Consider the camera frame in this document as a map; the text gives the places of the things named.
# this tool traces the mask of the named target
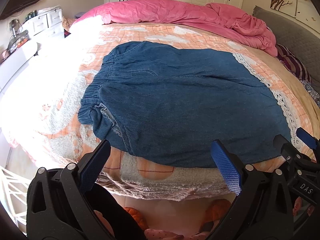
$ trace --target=drawer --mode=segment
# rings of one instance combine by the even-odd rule
[[[47,16],[36,16],[30,20],[31,22],[31,30],[33,31],[33,35],[36,35],[39,32],[48,28]]]
[[[62,24],[58,23],[55,26],[52,26],[46,29],[45,31],[37,34],[36,36],[32,37],[32,40],[38,42],[41,45],[44,45],[52,42],[53,38],[61,35],[64,37],[64,30]]]
[[[51,26],[62,21],[62,10],[55,9],[55,10],[47,13],[47,18],[48,18],[48,26],[50,28]]]

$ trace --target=striped pillow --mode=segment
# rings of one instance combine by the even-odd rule
[[[293,75],[302,81],[308,81],[311,83],[311,77],[306,67],[302,62],[295,57],[289,49],[283,45],[276,44],[278,50],[277,58],[280,62],[289,70]]]

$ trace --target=denim pants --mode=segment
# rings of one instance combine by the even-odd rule
[[[244,163],[279,156],[275,135],[291,140],[270,89],[232,53],[148,41],[104,57],[78,117],[113,147],[175,167],[216,167],[215,139]]]

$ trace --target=blue gripper pad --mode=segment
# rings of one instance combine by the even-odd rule
[[[85,154],[78,162],[79,190],[82,194],[92,189],[111,152],[110,143],[103,140],[92,153]]]
[[[225,180],[228,189],[239,195],[241,192],[241,175],[225,151],[219,141],[216,140],[211,143],[211,157]]]
[[[297,137],[301,141],[303,141],[310,149],[315,150],[317,148],[316,140],[303,128],[298,128],[296,134]]]

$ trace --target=orange checkered bedsheet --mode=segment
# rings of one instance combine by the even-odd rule
[[[92,126],[82,125],[77,119],[80,99],[100,70],[103,57],[115,46],[129,41],[233,53],[251,74],[270,87],[287,118],[292,143],[300,151],[307,152],[294,132],[301,126],[313,134],[309,116],[277,73],[243,45],[194,28],[167,24],[103,25],[99,34],[71,35],[66,40],[66,44],[58,48],[60,54],[56,58],[49,55],[28,67],[9,88],[0,105],[1,116],[15,118],[14,121],[2,120],[6,138],[12,144],[21,144],[39,167],[64,167],[98,145],[99,139],[93,134]],[[9,110],[8,106],[16,102],[23,106],[24,114],[16,107]],[[255,164],[255,167],[272,171],[283,161],[279,157]],[[98,182],[117,194],[145,199],[181,200],[228,192],[217,169],[164,166],[115,148]]]

